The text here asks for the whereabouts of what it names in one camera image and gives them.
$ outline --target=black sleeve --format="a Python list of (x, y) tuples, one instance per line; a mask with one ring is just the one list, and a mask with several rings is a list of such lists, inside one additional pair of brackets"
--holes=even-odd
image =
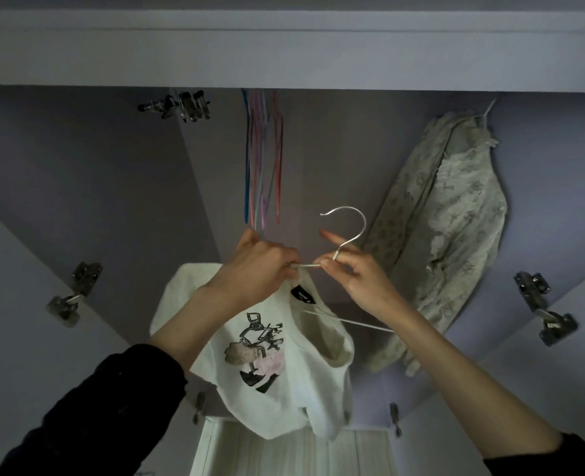
[(158, 348), (113, 354), (6, 455), (0, 475), (132, 475), (167, 430), (185, 384)]
[(485, 459), (494, 476), (514, 474), (550, 474), (551, 476), (585, 474), (585, 441), (576, 434), (564, 434), (561, 446), (545, 455), (519, 455)]

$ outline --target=metal hanger hook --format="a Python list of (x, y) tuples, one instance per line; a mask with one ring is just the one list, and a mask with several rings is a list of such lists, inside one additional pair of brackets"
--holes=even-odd
[(334, 253), (334, 255), (332, 256), (332, 260), (336, 260), (336, 257), (339, 256), (339, 252), (341, 252), (341, 249), (348, 245), (351, 242), (354, 242), (355, 240), (357, 240), (359, 237), (361, 237), (361, 235), (363, 235), (363, 232), (366, 231), (366, 228), (368, 227), (368, 219), (366, 219), (366, 216), (363, 214), (363, 212), (361, 212), (358, 208), (356, 207), (350, 207), (350, 206), (342, 206), (342, 207), (336, 207), (335, 209), (332, 209), (329, 212), (326, 212), (325, 214), (320, 214), (322, 216), (326, 216), (326, 215), (330, 215), (336, 211), (340, 211), (341, 209), (351, 209), (353, 211), (358, 212), (358, 214), (361, 216), (361, 218), (363, 219), (363, 228), (361, 229), (361, 231), (354, 237), (352, 237), (350, 240), (346, 240), (344, 243), (342, 243), (338, 249), (336, 249), (336, 252)]

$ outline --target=person's left hand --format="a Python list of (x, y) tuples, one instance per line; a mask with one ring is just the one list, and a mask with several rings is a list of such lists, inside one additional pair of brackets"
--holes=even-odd
[(290, 263), (301, 263), (297, 249), (259, 240), (259, 234), (248, 228), (231, 261), (206, 287), (228, 297), (239, 313), (273, 295), (284, 280), (297, 279), (299, 275)]

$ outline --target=person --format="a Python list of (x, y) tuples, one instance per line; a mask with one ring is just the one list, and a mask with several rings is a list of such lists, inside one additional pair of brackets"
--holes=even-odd
[[(321, 235), (344, 242), (334, 233)], [(449, 343), (396, 292), (370, 255), (352, 245), (336, 261), (333, 255), (315, 262), (408, 345), (492, 474), (585, 473), (585, 442), (560, 433)], [(186, 394), (185, 375), (209, 338), (284, 280), (296, 279), (290, 264), (300, 262), (296, 249), (246, 230), (232, 260), (148, 344), (105, 359), (6, 455), (0, 475), (134, 474), (167, 430)]]

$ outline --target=hand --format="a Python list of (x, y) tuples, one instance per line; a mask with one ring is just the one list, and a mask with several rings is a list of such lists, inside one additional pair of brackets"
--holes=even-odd
[(239, 313), (273, 295), (286, 279), (297, 279), (289, 263), (301, 263), (297, 249), (259, 240), (246, 229), (230, 262), (206, 284), (233, 303)]
[[(345, 242), (344, 238), (327, 230), (321, 230), (319, 233), (336, 246)], [(320, 263), (321, 267), (343, 286), (353, 301), (376, 319), (387, 324), (395, 312), (396, 305), (407, 304), (371, 255), (348, 244), (341, 249), (336, 261), (332, 260), (333, 256), (334, 251), (318, 257), (315, 263)], [(347, 271), (344, 264), (349, 265), (352, 272)]]

